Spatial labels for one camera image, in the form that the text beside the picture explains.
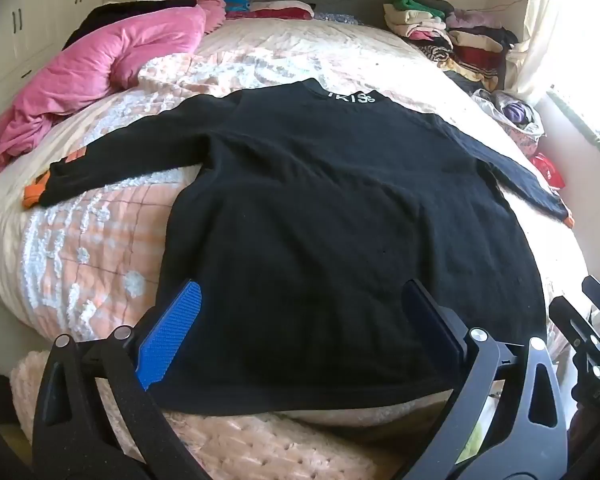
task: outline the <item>curtain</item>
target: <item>curtain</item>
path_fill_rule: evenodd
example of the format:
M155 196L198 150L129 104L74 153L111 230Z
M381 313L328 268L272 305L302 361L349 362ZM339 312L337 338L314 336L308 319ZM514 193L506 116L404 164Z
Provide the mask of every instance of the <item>curtain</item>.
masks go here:
M507 54L505 90L535 105L552 85L558 70L556 40L560 15L568 12L565 0L529 0L522 42Z

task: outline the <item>stack of folded clothes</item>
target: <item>stack of folded clothes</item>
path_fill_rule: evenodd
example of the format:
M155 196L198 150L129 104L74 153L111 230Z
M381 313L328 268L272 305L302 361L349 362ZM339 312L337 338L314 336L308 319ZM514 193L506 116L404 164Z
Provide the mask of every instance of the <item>stack of folded clothes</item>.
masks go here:
M504 88L506 56L518 42L516 35L502 27L494 12L454 9L445 23L454 42L450 60L441 66L446 75L469 94Z
M430 60L445 62L453 43L443 21L454 11L444 0L396 0L384 5L387 26L408 43L416 46Z

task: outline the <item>metal screw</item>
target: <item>metal screw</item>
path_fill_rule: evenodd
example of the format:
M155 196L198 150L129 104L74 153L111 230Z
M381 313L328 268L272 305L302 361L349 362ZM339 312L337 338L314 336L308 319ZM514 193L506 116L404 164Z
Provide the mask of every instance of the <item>metal screw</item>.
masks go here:
M471 337L476 341L487 341L487 333L481 328L474 328L471 330Z
M113 337L120 341L125 340L131 335L131 329L127 325L119 326L113 331Z
M56 337L56 346L58 348L62 348L64 346L67 346L69 344L69 336L67 334L61 334L58 337Z
M531 346L536 350L544 350L545 348L544 341L542 341L542 339L540 339L539 337L532 337L530 339L530 343Z

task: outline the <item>bed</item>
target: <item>bed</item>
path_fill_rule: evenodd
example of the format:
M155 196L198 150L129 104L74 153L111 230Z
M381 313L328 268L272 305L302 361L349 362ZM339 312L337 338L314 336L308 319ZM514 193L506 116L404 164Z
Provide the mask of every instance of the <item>bed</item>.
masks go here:
M360 4L347 0L347 5L342 9L350 12ZM199 93L224 96L241 88L311 77L339 94L375 89L407 108L438 114L512 158L548 187L497 123L435 64L397 36L377 27L316 20L226 22L206 36L194 54L174 54L147 63L136 88L104 98L59 123L35 150L0 174L0 317L10 320L0 322L0 342L11 349L0 371L60 333L70 333L77 340L102 338L120 324L139 320L155 298L170 206L195 179L198 168L128 179L58 206L28 212L21 206L25 184L77 148L140 117L173 108L187 97ZM580 291L587 269L572 231L507 189L502 192L536 259L546 304L564 295L587 316L590 302ZM29 338L22 336L25 329ZM548 321L549 350L556 360L562 354L563 364L565 346ZM14 402L29 437L45 357L44 352L30 354L11 376ZM567 392L573 378L562 377ZM137 453L110 391L101 386L123 449ZM340 440L293 419L359 427L400 422L413 429L427 420L417 415L426 412L422 408L444 400L444 394L439 394L368 410L208 418L168 413L167 417L214 478L253 474L267 479L382 479L395 472L403 455L361 445L359 439L356 444Z

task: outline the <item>mattress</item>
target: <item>mattress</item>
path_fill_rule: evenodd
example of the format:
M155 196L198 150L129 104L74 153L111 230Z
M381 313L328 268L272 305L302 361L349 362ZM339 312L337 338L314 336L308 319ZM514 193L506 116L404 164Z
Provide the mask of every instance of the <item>mattress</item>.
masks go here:
M426 59L391 33L320 21L235 20L206 36L194 55L149 62L138 87L57 124L31 153L0 174L0 302L47 340L84 340L135 324L153 304L166 220L198 168L128 179L48 209L21 206L22 191L48 165L138 118L198 93L224 96L314 77L333 92L377 90L401 105L435 113L548 185L490 117ZM535 256L546 304L565 295L581 314L587 274L573 233L507 189ZM564 339L548 324L550 351Z

